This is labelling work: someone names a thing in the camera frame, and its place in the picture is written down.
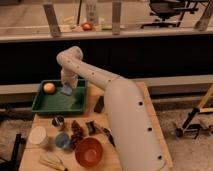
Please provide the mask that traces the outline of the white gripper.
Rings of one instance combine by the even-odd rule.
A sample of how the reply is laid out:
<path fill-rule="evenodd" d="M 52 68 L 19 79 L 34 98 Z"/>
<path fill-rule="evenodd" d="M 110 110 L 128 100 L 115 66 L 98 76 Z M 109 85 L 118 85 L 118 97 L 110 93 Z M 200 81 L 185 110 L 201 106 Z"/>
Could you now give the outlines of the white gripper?
<path fill-rule="evenodd" d="M 78 83 L 78 75 L 66 69 L 61 70 L 61 82 L 65 87 L 75 89 Z"/>

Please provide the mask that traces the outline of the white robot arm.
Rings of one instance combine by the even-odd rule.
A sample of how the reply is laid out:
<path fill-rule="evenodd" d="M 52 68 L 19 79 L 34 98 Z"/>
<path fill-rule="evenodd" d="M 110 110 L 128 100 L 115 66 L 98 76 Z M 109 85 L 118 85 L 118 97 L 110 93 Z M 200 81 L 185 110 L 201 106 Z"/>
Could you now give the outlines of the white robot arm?
<path fill-rule="evenodd" d="M 169 171 L 140 88 L 130 79 L 82 61 L 73 46 L 57 57 L 63 85 L 74 87 L 77 76 L 104 91 L 104 106 L 122 171 Z"/>

